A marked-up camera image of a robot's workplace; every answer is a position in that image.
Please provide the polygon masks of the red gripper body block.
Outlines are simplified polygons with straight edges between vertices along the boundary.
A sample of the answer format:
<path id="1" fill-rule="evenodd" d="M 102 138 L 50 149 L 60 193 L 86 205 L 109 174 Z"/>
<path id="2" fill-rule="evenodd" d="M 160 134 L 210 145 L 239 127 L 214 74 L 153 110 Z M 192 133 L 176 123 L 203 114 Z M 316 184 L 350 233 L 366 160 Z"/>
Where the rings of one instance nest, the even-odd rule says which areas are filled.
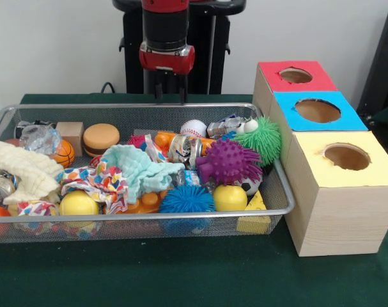
<path id="1" fill-rule="evenodd" d="M 166 70 L 175 74 L 188 74 L 194 66 L 195 48 L 192 45 L 186 45 L 175 51 L 155 51 L 146 44 L 141 44 L 139 60 L 146 70 Z"/>

